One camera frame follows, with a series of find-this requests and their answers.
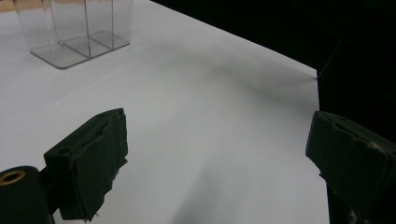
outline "white surface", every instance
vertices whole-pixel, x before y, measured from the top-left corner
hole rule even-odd
[[[0,20],[0,170],[42,169],[45,151],[123,107],[129,163],[92,223],[328,223],[304,155],[313,69],[147,0],[131,46],[65,71],[28,54],[14,13]]]

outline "transparent plastic holder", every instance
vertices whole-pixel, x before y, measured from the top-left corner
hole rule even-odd
[[[129,45],[132,0],[13,0],[28,49],[68,68]]]

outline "white table surface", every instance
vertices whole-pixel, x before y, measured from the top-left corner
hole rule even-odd
[[[79,125],[123,107],[129,162],[92,223],[329,223],[304,155],[315,70],[148,0],[132,19],[131,46],[57,70],[0,14],[0,170],[41,170]]]

